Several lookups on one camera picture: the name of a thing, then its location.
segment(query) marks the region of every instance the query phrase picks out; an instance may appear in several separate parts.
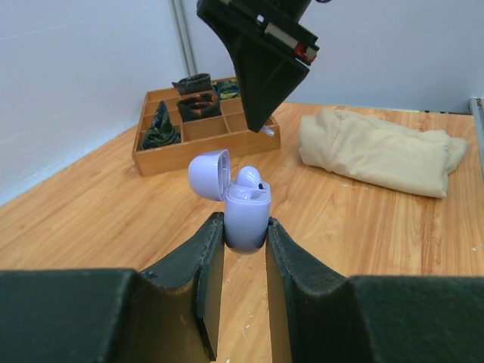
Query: beige towel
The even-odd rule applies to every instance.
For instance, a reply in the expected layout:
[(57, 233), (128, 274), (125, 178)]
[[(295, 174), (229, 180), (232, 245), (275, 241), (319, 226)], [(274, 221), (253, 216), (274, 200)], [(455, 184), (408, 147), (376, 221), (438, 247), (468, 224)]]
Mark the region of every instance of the beige towel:
[(444, 131), (410, 129), (344, 110), (303, 116), (302, 162), (349, 178), (427, 197), (447, 196), (448, 174), (469, 144)]

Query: wall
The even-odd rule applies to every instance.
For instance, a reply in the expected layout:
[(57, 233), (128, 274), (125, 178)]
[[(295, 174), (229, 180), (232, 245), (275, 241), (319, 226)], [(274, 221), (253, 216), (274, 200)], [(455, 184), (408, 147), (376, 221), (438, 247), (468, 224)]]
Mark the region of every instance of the wall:
[[(200, 71), (230, 76), (219, 38), (185, 0)], [(467, 112), (484, 95), (482, 0), (312, 2), (300, 23), (319, 56), (288, 101)]]
[(185, 75), (169, 2), (5, 2), (0, 204), (135, 125)]

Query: wooden organizer box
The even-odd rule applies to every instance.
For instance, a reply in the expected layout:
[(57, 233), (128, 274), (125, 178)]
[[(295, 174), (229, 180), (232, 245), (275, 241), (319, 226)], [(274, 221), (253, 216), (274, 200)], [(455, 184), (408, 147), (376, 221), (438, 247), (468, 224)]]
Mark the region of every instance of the wooden organizer box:
[[(147, 92), (132, 150), (140, 175), (188, 168), (195, 157), (208, 151), (228, 149), (231, 157), (244, 157), (281, 148), (281, 133), (274, 117), (271, 116), (266, 123), (274, 131), (273, 136), (250, 131), (240, 97), (221, 100), (221, 116), (183, 123), (176, 104), (181, 99), (193, 96), (180, 96), (174, 88)], [(142, 150), (144, 133), (149, 129), (161, 101), (166, 103), (170, 121), (181, 134), (181, 142)]]

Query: wooden tabletop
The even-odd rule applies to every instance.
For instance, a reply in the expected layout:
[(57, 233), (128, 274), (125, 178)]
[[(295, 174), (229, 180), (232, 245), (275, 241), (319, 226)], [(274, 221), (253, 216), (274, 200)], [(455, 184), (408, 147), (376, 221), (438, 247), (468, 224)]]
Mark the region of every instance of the wooden tabletop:
[[(301, 164), (303, 114), (282, 104), (282, 148), (231, 161), (254, 165), (271, 185), (271, 215), (339, 273), (484, 275), (484, 184), (471, 116), (355, 109), (470, 142), (443, 200), (418, 197)], [(0, 208), (0, 268), (143, 269), (187, 240), (223, 205), (197, 197), (186, 170), (141, 178), (135, 129)], [(225, 256), (219, 362), (271, 362), (265, 254)]]

